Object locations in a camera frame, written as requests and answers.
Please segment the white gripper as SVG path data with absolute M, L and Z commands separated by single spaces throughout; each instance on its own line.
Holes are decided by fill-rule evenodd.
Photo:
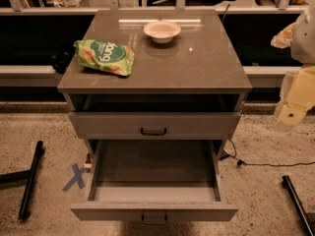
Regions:
M 274 116 L 280 129 L 297 126 L 306 116 L 307 111 L 315 106 L 315 66 L 304 65 L 294 76 L 285 98 L 279 102 Z

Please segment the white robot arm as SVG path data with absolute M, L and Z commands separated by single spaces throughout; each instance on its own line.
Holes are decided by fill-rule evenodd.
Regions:
M 315 7 L 309 6 L 294 23 L 274 36 L 271 45 L 289 47 L 291 57 L 302 64 L 297 72 L 285 74 L 274 112 L 276 127 L 289 130 L 315 106 Z

